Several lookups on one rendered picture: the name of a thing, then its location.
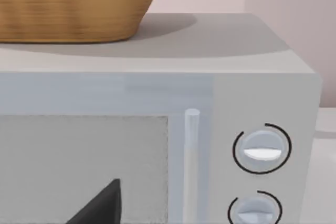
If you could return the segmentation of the pale microwave oven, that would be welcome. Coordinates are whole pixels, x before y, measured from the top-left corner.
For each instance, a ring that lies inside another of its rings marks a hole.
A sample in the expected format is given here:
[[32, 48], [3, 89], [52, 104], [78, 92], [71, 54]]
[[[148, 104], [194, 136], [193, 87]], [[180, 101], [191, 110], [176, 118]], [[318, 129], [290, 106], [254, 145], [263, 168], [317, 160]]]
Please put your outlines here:
[[[251, 196], [273, 201], [274, 224], [299, 224], [322, 81], [258, 17], [147, 14], [123, 42], [0, 44], [2, 72], [211, 74], [206, 219], [197, 198], [196, 224], [237, 224], [235, 206]], [[171, 125], [167, 114], [0, 115], [0, 224], [66, 224], [117, 178], [120, 224], [184, 224], [185, 131], [182, 219], [169, 218]], [[263, 172], [237, 158], [238, 141], [258, 130], [287, 143]]]

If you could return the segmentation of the brown wicker basket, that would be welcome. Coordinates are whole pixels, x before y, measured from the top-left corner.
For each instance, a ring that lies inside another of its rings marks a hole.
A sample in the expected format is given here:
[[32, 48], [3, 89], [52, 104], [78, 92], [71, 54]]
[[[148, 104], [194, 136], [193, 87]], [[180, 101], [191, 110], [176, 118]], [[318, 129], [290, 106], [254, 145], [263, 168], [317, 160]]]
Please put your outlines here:
[[96, 43], [134, 36], [153, 0], [0, 0], [0, 43]]

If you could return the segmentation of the pale round microwave knob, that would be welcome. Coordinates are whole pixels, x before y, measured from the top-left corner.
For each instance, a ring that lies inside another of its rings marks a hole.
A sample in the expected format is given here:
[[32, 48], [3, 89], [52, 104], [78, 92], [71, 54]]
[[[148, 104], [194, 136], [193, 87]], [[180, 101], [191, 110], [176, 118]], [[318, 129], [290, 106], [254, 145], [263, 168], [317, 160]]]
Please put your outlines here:
[[280, 134], [258, 130], [243, 136], [237, 144], [237, 158], [248, 170], [263, 172], [277, 167], [287, 153], [287, 143]]
[[278, 208], [264, 196], [239, 199], [233, 217], [237, 224], [274, 224]]

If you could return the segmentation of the pale blue microwave door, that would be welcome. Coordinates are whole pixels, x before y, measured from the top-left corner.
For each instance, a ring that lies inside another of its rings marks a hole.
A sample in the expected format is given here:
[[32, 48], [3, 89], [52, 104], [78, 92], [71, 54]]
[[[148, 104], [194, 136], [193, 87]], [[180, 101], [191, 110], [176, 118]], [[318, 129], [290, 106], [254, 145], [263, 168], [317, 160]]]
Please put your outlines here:
[[206, 73], [2, 72], [0, 115], [167, 114], [169, 206], [182, 219], [183, 113], [201, 111], [198, 219], [206, 219], [214, 77]]

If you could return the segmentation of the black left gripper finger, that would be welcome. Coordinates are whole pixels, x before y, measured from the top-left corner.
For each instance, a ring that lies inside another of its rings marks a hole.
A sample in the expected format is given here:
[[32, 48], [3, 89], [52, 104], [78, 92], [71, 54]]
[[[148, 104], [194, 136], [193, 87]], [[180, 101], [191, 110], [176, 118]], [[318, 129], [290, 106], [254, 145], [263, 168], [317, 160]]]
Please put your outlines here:
[[114, 179], [66, 224], [120, 224], [122, 197], [120, 179]]

